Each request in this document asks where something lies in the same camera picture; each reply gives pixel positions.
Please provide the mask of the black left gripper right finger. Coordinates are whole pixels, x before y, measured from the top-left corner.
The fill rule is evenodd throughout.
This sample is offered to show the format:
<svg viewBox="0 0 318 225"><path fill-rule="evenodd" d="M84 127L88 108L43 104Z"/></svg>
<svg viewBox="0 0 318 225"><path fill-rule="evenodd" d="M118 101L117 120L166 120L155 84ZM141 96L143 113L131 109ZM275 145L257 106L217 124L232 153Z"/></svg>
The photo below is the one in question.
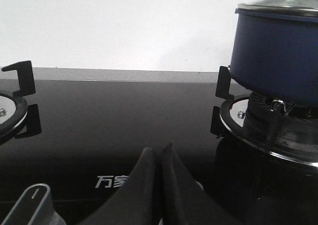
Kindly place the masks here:
<svg viewBox="0 0 318 225"><path fill-rule="evenodd" d="M170 225L237 225L191 176L172 147L161 154L167 219Z"/></svg>

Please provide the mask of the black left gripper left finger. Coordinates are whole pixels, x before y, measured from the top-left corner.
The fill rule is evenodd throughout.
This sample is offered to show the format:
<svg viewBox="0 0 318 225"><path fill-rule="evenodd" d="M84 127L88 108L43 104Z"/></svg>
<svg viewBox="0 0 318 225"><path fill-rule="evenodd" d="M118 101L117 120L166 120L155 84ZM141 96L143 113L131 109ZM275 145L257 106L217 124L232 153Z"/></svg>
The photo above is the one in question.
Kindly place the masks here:
<svg viewBox="0 0 318 225"><path fill-rule="evenodd" d="M82 225L149 225L156 158L152 148L144 148L126 182Z"/></svg>

